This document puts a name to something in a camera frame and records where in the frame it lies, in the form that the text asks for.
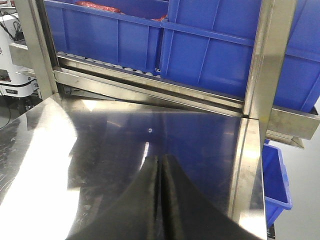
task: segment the metal rail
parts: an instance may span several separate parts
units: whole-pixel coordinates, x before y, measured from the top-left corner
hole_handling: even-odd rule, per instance
[[[10,45],[12,61],[16,65],[32,68],[28,47],[25,44],[25,42],[17,42]],[[74,88],[132,102],[193,111],[214,112],[233,117],[243,116],[244,101],[232,96],[220,95],[220,93],[210,91],[205,92],[201,89],[190,88],[189,86],[169,80],[162,79],[159,81],[156,77],[81,60],[66,56],[65,54],[57,54],[57,59],[61,68],[56,67],[54,70],[56,81]],[[30,76],[34,73],[26,71],[24,74]],[[146,89],[148,91],[152,90],[154,92],[152,94],[154,96],[153,100],[151,101],[151,98],[147,100],[148,98],[145,96],[141,98],[143,99],[142,101],[138,101],[132,95],[132,92],[127,94],[127,96],[124,96],[124,94],[120,95],[119,91],[111,91],[107,87],[107,82],[113,85],[120,84],[119,91],[127,91],[127,89],[129,90],[134,86],[136,95],[138,93],[143,95]],[[161,100],[155,100],[157,98],[156,92],[161,94]],[[273,106],[266,137],[277,142],[303,148],[300,139],[310,140],[319,123],[320,117],[318,114]]]

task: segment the stainless steel table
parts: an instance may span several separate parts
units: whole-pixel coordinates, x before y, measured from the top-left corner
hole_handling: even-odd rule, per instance
[[[234,176],[239,188],[245,181],[237,162],[242,125],[219,114],[54,95],[0,130],[0,238],[64,240],[109,208],[153,155],[175,155],[227,215]],[[251,146],[243,154],[259,158],[259,151]],[[255,169],[237,222],[264,238],[260,165]],[[162,239],[160,225],[157,232]]]

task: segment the white machine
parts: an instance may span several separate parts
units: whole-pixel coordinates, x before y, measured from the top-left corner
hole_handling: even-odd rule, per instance
[[[11,5],[13,1],[4,2]],[[0,0],[0,92],[3,96],[28,97],[39,88],[37,80],[19,73],[23,67],[12,64],[9,49],[9,44],[24,38],[19,17],[14,7],[1,6]]]

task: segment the metal post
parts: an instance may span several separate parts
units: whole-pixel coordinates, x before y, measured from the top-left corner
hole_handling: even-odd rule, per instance
[[[30,60],[43,99],[58,92],[53,67],[58,65],[43,0],[15,0]]]
[[[263,0],[255,37],[243,114],[259,120],[265,141],[297,0]]]

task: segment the stainless steel surface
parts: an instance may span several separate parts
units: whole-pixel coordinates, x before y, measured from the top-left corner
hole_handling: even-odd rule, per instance
[[[268,129],[310,140],[319,122],[320,116],[318,115],[277,107],[271,111]]]
[[[259,156],[257,121],[249,122],[244,154]],[[147,155],[175,155],[227,214],[232,174],[244,167],[233,164],[239,127],[240,118],[220,114],[50,97],[0,130],[1,238],[65,239],[118,199]],[[256,211],[248,202],[234,209],[243,208],[243,227],[263,236],[261,169],[255,175],[259,183],[235,195]],[[260,220],[255,229],[248,224]]]
[[[269,140],[276,141],[278,143],[283,143],[301,149],[305,148],[303,141],[296,136],[290,136],[287,134],[281,134],[279,132],[273,132],[268,130],[266,131],[265,137]]]
[[[161,79],[161,81],[159,81],[159,78],[157,77],[126,71],[125,69],[115,69],[98,63],[72,58],[66,55],[58,54],[58,60],[60,66],[64,68],[76,68],[77,70],[86,71],[88,74],[104,75],[108,78],[114,79],[114,81],[118,80],[135,86],[142,85],[143,87],[155,88],[156,90],[165,90],[220,105],[226,105],[231,108],[242,108],[242,101],[239,99],[235,99],[231,96],[222,96],[214,93],[204,92],[203,90],[193,89],[190,86],[182,85],[178,82],[165,79]]]
[[[50,53],[55,52],[55,48],[53,43],[49,44],[53,41],[48,18],[45,17],[44,2],[43,0],[16,0],[15,5],[28,46],[29,58],[26,61],[32,61],[32,67],[29,67],[34,69],[42,98],[46,99],[57,93],[58,89],[52,70],[52,61],[55,56],[50,56]]]
[[[11,48],[12,59],[15,59],[14,61],[16,62],[16,64],[20,63],[19,65],[28,66],[28,63],[29,63],[27,61],[28,58],[25,57],[26,54],[28,53],[27,46],[19,43],[13,43],[10,46],[10,48]],[[159,79],[156,77],[151,77],[144,74],[132,73],[125,70],[115,69],[112,67],[106,67],[97,63],[82,61],[82,60],[75,59],[73,57],[69,57],[61,54],[58,54],[57,56],[62,66],[99,74],[100,76],[106,76],[107,78],[111,78],[113,81],[115,78],[116,79],[123,78],[124,80],[127,81],[127,83],[139,83],[141,84],[141,86],[144,86],[144,87],[147,87],[147,86],[154,87],[155,92],[166,91],[166,93],[168,93],[171,90],[174,94],[181,94],[182,97],[188,96],[189,99],[195,98],[198,102],[199,102],[199,99],[205,99],[209,103],[218,107],[214,110],[217,113],[226,114],[225,108],[227,108],[229,110],[233,109],[233,111],[227,111],[228,115],[240,116],[239,112],[241,112],[241,109],[244,104],[242,100],[235,99],[230,96],[219,96],[218,94],[204,92],[201,90],[192,89],[185,86],[173,85],[172,82],[162,82],[162,80],[159,81]],[[26,71],[25,73],[23,72],[21,73],[26,74],[27,76],[33,76],[32,70]],[[58,82],[64,83],[66,85],[72,85],[75,88],[79,88],[81,86],[81,88],[84,90],[91,91],[91,92],[97,91],[97,93],[100,93],[102,95],[107,95],[107,96],[113,96],[114,98],[120,98],[120,95],[122,95],[122,93],[117,94],[117,92],[113,92],[110,89],[109,85],[104,84],[103,82],[95,82],[94,79],[90,79],[90,80],[85,79],[87,82],[90,82],[90,84],[84,83],[84,82],[81,84],[80,82],[72,81],[71,78],[73,77],[74,76],[70,76],[70,80],[64,77],[63,79],[59,79]],[[122,84],[122,86],[124,89],[130,88],[130,86],[127,86],[125,84]],[[132,93],[132,92],[128,93],[130,91],[126,91],[126,90],[123,90],[123,91],[124,91],[123,94],[126,95],[124,100],[128,100],[128,101],[134,101],[136,98],[135,95],[138,94],[138,93]],[[144,99],[142,101],[143,103],[145,102],[145,99],[148,99],[147,96],[141,97],[141,98]],[[168,104],[171,107],[182,108],[182,106],[177,106],[172,103],[171,104],[165,103],[165,105],[166,104]],[[193,106],[191,102],[189,104],[190,104],[189,109],[197,110],[197,108]],[[301,139],[310,140],[315,130],[319,126],[319,123],[320,123],[320,118],[318,115],[273,106],[273,109],[271,110],[270,119],[269,119],[268,131],[273,131],[272,139],[275,141],[276,139],[282,140],[283,138],[280,136],[282,136],[283,134],[301,138]]]
[[[259,121],[242,118],[230,184],[228,216],[261,239],[267,239]]]
[[[169,91],[155,91],[154,89],[142,88],[117,82],[113,79],[88,75],[85,73],[60,68],[54,71],[56,81],[78,89],[87,90],[111,98],[153,104],[157,106],[173,107],[178,109],[198,110],[219,113],[227,116],[240,117],[241,114],[228,106],[205,102],[204,100],[181,96]]]
[[[243,114],[258,119],[265,141],[271,109],[296,9],[296,0],[263,0],[255,37]]]

